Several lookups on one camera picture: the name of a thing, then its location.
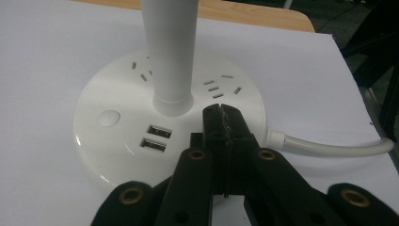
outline black chair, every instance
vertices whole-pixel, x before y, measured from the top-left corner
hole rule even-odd
[[[353,72],[359,87],[370,88],[393,67],[391,80],[378,120],[386,136],[397,141],[394,121],[399,108],[399,1],[379,0],[348,44],[343,57],[356,54],[367,58]]]

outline cylindrical post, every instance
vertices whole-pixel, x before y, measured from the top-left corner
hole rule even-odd
[[[199,0],[141,1],[147,36],[154,107],[179,116],[193,105],[191,77]]]

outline white sheet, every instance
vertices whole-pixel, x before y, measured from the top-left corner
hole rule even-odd
[[[198,48],[226,55],[252,76],[271,128],[327,144],[378,140],[330,35],[203,19],[197,33]],[[106,195],[75,152],[73,111],[97,71],[141,49],[140,11],[59,0],[0,3],[0,225],[90,224]],[[323,192],[349,182],[399,212],[398,174],[387,154],[284,155]],[[213,225],[249,225],[240,198],[216,206],[213,218]]]

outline cable strain relief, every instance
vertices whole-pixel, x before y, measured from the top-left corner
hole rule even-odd
[[[284,146],[285,134],[267,128],[266,148],[281,150]]]

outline lamp base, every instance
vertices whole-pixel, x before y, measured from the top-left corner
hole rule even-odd
[[[242,112],[263,145],[267,127],[256,86],[225,57],[196,51],[192,75],[194,105],[169,117],[153,106],[146,51],[115,60],[88,83],[76,107],[73,131],[88,173],[105,192],[128,181],[156,186],[172,175],[191,133],[202,132],[202,109],[226,104]]]

